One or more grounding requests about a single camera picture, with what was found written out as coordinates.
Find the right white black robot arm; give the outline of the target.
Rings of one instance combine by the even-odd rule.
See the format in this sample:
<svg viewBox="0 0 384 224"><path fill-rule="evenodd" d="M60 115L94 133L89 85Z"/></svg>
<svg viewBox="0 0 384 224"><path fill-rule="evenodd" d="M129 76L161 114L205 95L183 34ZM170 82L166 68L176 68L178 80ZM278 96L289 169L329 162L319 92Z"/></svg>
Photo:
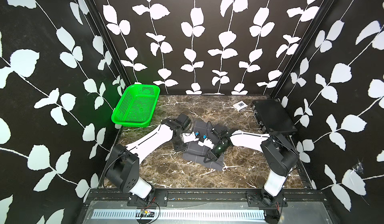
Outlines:
<svg viewBox="0 0 384 224"><path fill-rule="evenodd" d="M229 147L243 147L259 151L269 165L270 173L261 191L265 201L272 201L282 191L288 175L294 170L299 154L294 146L279 132L269 134L248 133L230 129L211 129L216 141L204 157L204 163L215 162Z"/></svg>

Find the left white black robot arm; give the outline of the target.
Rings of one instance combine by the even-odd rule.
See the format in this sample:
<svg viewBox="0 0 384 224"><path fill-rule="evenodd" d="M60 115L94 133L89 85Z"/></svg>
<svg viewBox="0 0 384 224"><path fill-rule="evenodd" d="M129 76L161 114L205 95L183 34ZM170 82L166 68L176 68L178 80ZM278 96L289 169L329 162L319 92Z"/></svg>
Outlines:
<svg viewBox="0 0 384 224"><path fill-rule="evenodd" d="M112 148L103 172L122 193L130 193L139 199L150 202L154 199L155 188L139 175L141 162L161 145L172 142L175 152L187 149L184 133L192 123L191 119L180 114L176 119L165 119L152 132L127 146Z"/></svg>

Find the grey grid pillowcase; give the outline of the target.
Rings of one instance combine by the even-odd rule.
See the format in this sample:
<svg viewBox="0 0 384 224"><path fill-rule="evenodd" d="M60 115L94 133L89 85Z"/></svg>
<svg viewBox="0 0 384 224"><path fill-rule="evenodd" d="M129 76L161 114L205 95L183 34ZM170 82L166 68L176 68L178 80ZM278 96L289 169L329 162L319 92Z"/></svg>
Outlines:
<svg viewBox="0 0 384 224"><path fill-rule="evenodd" d="M197 137L207 136L208 139L210 139L212 142L216 138L211 134L211 129L214 126L212 126L211 123L206 123L203 121L196 121L195 125L193 127L193 132L196 134ZM224 167L224 154L220 156L220 158L216 162L210 162L210 163L204 163L204 157L208 150L210 150L208 147L201 147L198 145L198 142L190 142L186 143L187 149L183 153L183 159L186 161L192 161L194 163L200 164L206 168L214 169L219 172L223 170Z"/></svg>

